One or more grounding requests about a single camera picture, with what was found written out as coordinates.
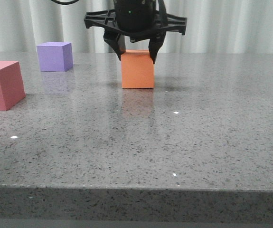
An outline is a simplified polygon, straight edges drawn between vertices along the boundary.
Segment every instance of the foam block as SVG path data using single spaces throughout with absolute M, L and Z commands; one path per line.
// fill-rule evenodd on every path
M 9 110 L 24 97 L 19 62 L 0 61 L 0 111 Z
M 127 50 L 121 62 L 123 88 L 154 88 L 154 65 L 148 50 Z
M 41 71 L 65 72 L 73 67 L 72 44 L 48 42 L 37 45 Z

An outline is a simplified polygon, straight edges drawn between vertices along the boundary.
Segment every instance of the table surface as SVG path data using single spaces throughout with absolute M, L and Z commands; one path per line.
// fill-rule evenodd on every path
M 0 112 L 0 188 L 273 192 L 273 55 L 159 54 L 154 89 L 122 89 L 115 54 L 0 60 L 27 94 Z

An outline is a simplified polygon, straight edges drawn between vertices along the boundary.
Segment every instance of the white curtain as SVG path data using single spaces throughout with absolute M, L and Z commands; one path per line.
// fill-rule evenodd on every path
M 273 53 L 273 0 L 165 0 L 167 11 L 188 17 L 186 36 L 167 33 L 161 53 Z M 74 52 L 109 52 L 102 28 L 86 29 L 87 11 L 112 0 L 0 0 L 0 51 L 36 51 L 44 42 L 72 42 Z M 147 41 L 127 48 L 146 49 Z

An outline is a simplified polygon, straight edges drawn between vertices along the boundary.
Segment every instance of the gray speckled table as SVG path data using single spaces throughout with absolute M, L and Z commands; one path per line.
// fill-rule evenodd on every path
M 0 60 L 27 93 L 0 112 L 0 218 L 273 223 L 273 55 L 160 54 L 154 90 L 115 54 Z

